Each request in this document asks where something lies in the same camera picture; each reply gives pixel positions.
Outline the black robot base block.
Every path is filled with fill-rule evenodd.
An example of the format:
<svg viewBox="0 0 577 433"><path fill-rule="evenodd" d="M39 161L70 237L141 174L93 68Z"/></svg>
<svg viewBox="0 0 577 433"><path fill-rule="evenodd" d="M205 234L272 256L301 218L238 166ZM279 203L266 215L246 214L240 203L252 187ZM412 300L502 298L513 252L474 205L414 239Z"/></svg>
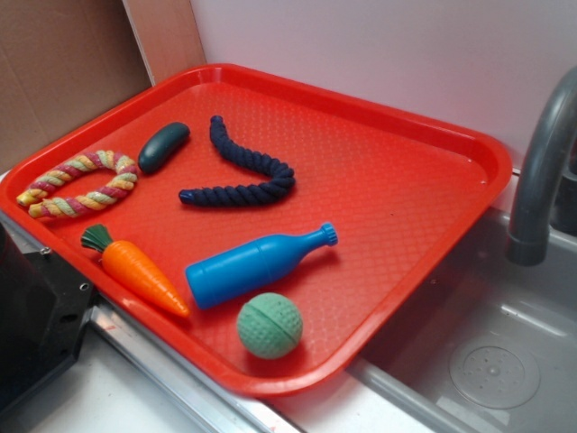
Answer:
<svg viewBox="0 0 577 433"><path fill-rule="evenodd" d="M1 228L1 413L78 359L94 284L52 250L24 253Z"/></svg>

